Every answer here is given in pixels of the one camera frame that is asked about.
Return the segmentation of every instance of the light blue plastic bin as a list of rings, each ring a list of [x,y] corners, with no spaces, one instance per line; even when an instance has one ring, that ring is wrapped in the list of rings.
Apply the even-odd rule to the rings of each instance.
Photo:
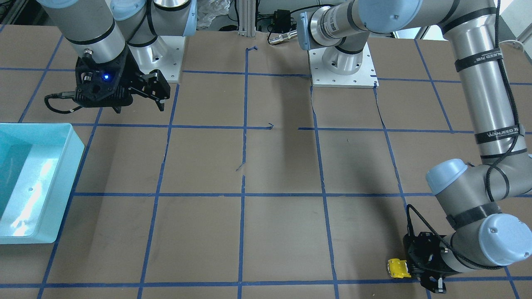
[[[0,123],[0,244],[55,241],[84,148],[69,123]]]

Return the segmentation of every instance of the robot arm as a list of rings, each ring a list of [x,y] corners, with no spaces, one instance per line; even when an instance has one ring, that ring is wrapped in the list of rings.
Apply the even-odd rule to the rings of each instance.
[[[495,42],[495,15],[490,0],[351,0],[310,18],[302,14],[298,24],[307,29],[298,33],[304,49],[338,48],[368,31],[433,24],[451,42],[483,164],[468,168],[454,159],[427,174],[456,232],[443,240],[433,233],[415,236],[410,224],[403,243],[410,274],[435,293],[445,292],[449,275],[497,269],[532,253],[528,226],[496,204],[532,189],[532,159]]]
[[[113,0],[112,12],[105,0],[38,1],[79,56],[76,91],[47,96],[50,110],[112,107],[120,113],[133,102],[132,94],[164,110],[170,86],[158,68],[171,55],[159,35],[194,34],[195,0]],[[147,62],[149,74],[140,62]],[[79,107],[56,110],[50,98],[71,98]]]

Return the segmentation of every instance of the silver metal cylinder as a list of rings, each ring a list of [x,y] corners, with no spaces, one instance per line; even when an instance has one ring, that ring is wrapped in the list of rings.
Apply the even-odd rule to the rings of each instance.
[[[323,53],[321,60],[329,71],[339,75],[351,75],[358,72],[362,65],[363,57],[363,52],[346,54],[339,51],[336,47],[328,47]]]
[[[133,57],[139,65],[146,67],[150,65],[152,69],[167,63],[167,59],[171,58],[169,55],[170,47],[159,36],[157,40],[151,45],[144,47],[129,46]]]
[[[113,15],[105,0],[79,0],[61,9],[43,5],[61,33],[70,40],[98,38],[113,24]]]
[[[445,34],[457,60],[494,48],[494,15],[481,16],[463,23]],[[459,72],[475,133],[489,132],[514,125],[512,108],[496,61],[485,62]],[[502,154],[512,138],[479,145],[482,156]],[[526,148],[520,142],[514,151]]]
[[[191,1],[163,1],[163,3],[174,6],[152,3],[151,19],[155,33],[159,36],[182,36],[190,13]]]
[[[343,38],[362,32],[353,20],[353,3],[353,1],[344,2],[328,9],[321,16],[320,27],[325,36]]]
[[[93,51],[93,59],[96,63],[105,63],[115,59],[124,50],[126,41],[120,32],[118,26],[115,26],[111,34],[106,38],[93,44],[74,44],[70,43],[74,50],[82,57],[85,49]]]
[[[78,56],[82,57],[85,49],[90,49],[94,61],[104,63],[124,50],[124,37],[105,0],[79,0],[61,9],[43,8]]]

